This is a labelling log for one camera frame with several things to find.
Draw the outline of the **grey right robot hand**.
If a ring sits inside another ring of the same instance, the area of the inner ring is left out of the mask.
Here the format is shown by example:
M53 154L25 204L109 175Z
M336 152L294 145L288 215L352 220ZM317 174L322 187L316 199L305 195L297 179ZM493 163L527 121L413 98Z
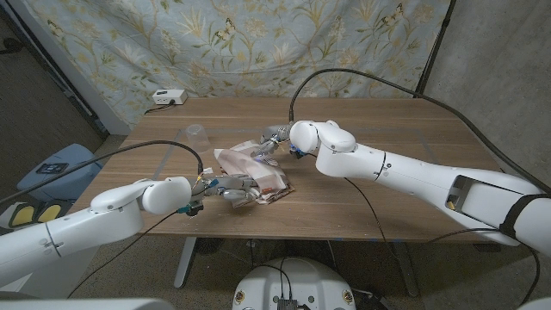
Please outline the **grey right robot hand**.
M296 156L297 151L290 142L290 131L294 122L291 121L284 125L272 125L263 130L259 147L251 153L251 157L258 161L269 164L270 156L279 148L280 144L287 143L289 153Z

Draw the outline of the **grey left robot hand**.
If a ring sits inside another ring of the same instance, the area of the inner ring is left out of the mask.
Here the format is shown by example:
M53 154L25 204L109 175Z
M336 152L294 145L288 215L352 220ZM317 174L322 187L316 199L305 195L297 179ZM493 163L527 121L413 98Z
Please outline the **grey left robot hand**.
M254 202L260 196L256 181L244 174L203 177L199 194L221 196L234 208Z

